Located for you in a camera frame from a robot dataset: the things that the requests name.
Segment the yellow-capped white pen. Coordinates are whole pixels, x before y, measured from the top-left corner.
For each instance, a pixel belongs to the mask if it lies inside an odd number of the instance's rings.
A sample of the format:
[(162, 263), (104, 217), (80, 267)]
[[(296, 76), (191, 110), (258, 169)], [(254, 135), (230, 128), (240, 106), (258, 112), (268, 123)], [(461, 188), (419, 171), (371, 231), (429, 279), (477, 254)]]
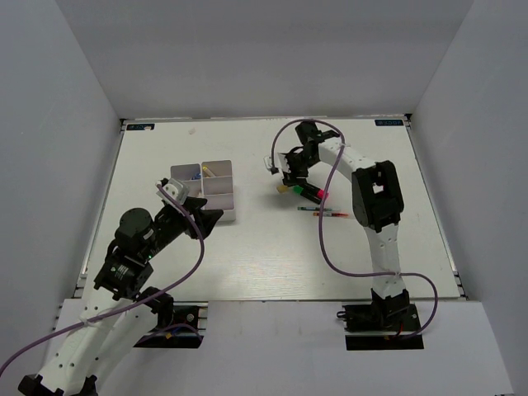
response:
[(218, 175), (213, 171), (211, 170), (208, 166), (206, 165), (202, 165), (202, 172), (207, 176), (207, 177), (217, 177)]

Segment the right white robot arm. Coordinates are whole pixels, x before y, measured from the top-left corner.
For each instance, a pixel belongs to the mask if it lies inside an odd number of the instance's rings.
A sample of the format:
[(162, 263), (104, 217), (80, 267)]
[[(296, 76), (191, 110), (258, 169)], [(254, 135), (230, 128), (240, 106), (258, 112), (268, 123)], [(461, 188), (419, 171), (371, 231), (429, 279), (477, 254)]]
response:
[(294, 124), (300, 144), (287, 153), (273, 152), (271, 173), (280, 172), (285, 186), (321, 205), (328, 192), (309, 183), (309, 169), (318, 163), (332, 166), (351, 183), (352, 212), (370, 247), (371, 302), (350, 305), (337, 316), (349, 332), (401, 332), (410, 302), (399, 262), (398, 224), (404, 203), (394, 164), (376, 162), (346, 146), (334, 127), (321, 131), (316, 120)]

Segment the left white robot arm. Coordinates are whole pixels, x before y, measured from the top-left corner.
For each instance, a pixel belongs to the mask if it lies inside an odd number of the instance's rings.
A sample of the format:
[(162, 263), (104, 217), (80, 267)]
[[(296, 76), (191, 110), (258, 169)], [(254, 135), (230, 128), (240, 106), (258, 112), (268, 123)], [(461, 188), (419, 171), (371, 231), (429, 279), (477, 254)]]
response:
[(151, 261), (183, 234), (205, 241), (224, 214), (206, 204), (205, 198), (164, 198), (156, 215), (143, 208), (124, 212), (78, 323), (62, 329), (64, 343), (46, 365), (21, 379), (21, 394), (94, 395), (146, 332), (174, 324), (172, 287), (147, 284)]

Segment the green highlighter marker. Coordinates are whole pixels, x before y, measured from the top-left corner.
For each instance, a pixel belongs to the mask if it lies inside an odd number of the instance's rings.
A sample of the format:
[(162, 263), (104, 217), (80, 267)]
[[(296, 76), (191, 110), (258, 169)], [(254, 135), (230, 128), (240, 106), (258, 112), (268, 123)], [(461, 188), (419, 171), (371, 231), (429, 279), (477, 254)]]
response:
[(303, 188), (302, 186), (293, 186), (292, 187), (292, 191), (297, 194), (297, 195), (300, 195), (300, 196), (303, 196), (305, 198), (311, 198), (313, 195), (312, 193), (309, 191), (309, 190), (306, 190), (305, 188)]

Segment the pink highlighter marker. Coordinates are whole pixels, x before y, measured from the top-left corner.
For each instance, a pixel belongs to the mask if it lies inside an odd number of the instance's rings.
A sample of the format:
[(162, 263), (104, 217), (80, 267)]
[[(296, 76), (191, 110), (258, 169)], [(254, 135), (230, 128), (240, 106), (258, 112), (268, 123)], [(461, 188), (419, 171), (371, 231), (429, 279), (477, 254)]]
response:
[(318, 205), (321, 204), (324, 197), (328, 196), (327, 194), (324, 193), (324, 190), (319, 189), (317, 187), (315, 187), (314, 189), (309, 189), (309, 194), (311, 196), (312, 202)]

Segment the right white organizer box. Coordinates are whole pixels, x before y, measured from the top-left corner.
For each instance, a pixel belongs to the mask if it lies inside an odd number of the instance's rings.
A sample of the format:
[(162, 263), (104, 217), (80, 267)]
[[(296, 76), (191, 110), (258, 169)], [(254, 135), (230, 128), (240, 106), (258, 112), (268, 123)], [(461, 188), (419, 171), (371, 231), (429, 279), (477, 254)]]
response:
[(201, 164), (208, 166), (218, 176), (207, 177), (202, 172), (202, 192), (207, 199), (207, 210), (222, 210), (223, 222), (233, 222), (236, 219), (233, 167), (230, 160), (205, 161)]

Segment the green gel pen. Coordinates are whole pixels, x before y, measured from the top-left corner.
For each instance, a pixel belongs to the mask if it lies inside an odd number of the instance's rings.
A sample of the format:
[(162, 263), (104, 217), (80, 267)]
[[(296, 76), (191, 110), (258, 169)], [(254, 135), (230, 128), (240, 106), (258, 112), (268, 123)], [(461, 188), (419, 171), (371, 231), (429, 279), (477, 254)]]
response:
[(339, 212), (340, 209), (338, 208), (320, 208), (320, 206), (297, 206), (297, 210), (299, 211), (324, 211), (324, 212)]

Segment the red gel pen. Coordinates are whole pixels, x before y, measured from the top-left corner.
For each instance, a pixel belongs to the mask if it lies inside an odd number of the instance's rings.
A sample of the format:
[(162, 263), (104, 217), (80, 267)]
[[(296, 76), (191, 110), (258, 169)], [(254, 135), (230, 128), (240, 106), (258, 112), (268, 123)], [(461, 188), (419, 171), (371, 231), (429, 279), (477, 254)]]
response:
[(334, 218), (349, 218), (351, 217), (348, 213), (339, 213), (339, 212), (313, 212), (313, 216), (317, 217), (334, 217)]

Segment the right blue table label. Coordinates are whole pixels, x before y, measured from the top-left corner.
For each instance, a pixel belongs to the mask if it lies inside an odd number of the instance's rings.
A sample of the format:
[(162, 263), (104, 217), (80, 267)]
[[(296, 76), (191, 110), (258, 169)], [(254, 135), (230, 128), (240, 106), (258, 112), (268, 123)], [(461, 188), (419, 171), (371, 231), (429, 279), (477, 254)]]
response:
[(398, 119), (375, 119), (376, 126), (404, 126), (404, 122)]

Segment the blue table label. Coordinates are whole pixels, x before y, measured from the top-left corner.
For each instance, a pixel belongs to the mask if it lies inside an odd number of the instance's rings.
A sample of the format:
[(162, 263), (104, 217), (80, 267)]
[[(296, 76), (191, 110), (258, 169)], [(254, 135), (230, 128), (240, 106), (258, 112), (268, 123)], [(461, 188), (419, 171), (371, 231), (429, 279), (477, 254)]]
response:
[(132, 130), (132, 131), (145, 131), (145, 130), (153, 130), (155, 128), (154, 123), (146, 123), (146, 124), (128, 124), (126, 126), (126, 130)]
[(376, 126), (404, 126), (404, 122), (398, 119), (375, 119)]

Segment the left blue table label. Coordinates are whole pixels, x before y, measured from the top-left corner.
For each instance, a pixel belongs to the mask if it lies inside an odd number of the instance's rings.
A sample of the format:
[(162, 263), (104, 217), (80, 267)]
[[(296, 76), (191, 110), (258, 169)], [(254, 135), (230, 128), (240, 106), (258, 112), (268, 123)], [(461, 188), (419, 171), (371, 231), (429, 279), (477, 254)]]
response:
[(145, 130), (153, 130), (155, 128), (154, 123), (146, 123), (146, 124), (128, 124), (126, 126), (126, 130), (132, 130), (132, 131), (145, 131)]

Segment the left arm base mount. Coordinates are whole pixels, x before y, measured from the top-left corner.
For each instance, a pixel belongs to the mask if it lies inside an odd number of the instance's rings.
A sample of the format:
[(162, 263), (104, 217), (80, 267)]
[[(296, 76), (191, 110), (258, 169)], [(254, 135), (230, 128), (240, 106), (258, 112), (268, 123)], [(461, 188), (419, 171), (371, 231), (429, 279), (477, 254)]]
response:
[(147, 307), (155, 324), (134, 345), (135, 347), (197, 349), (205, 334), (204, 305), (177, 304), (169, 293), (153, 298)]

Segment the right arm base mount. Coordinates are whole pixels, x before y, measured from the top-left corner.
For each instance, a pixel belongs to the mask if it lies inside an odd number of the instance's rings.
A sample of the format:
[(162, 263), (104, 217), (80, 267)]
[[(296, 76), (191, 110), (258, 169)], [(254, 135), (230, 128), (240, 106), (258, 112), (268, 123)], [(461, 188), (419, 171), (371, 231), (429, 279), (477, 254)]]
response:
[(343, 305), (336, 314), (345, 328), (348, 351), (417, 351), (424, 349), (422, 335), (409, 335), (421, 328), (415, 304), (382, 324), (370, 304)]

